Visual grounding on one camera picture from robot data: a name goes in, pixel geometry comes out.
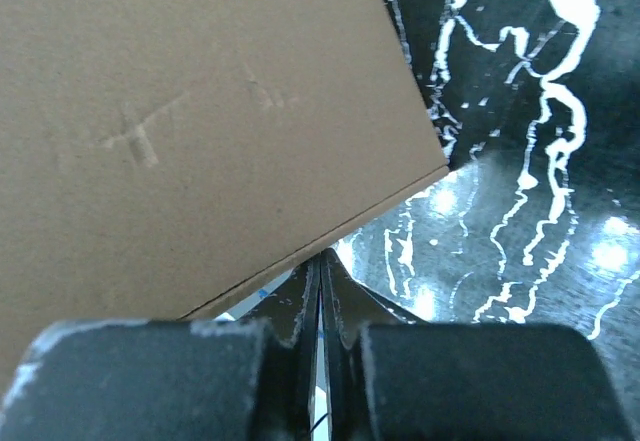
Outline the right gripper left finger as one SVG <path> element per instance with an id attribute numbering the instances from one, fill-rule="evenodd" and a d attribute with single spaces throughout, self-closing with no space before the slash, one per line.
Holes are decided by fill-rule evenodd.
<path id="1" fill-rule="evenodd" d="M 319 261 L 312 258 L 245 316 L 265 323 L 253 440 L 311 438 L 319 311 Z"/>

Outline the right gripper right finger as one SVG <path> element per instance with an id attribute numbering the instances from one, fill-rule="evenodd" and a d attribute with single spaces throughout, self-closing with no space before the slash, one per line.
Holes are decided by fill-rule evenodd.
<path id="1" fill-rule="evenodd" d="M 359 336 L 367 324 L 417 324 L 420 318 L 355 281 L 332 248 L 322 251 L 320 293 L 329 435 L 371 440 Z"/>

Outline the brown cardboard box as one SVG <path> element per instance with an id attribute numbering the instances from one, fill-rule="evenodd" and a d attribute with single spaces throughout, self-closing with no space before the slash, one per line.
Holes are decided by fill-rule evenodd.
<path id="1" fill-rule="evenodd" d="M 445 176 L 382 0 L 1 0 L 1 381 L 192 317 Z"/>

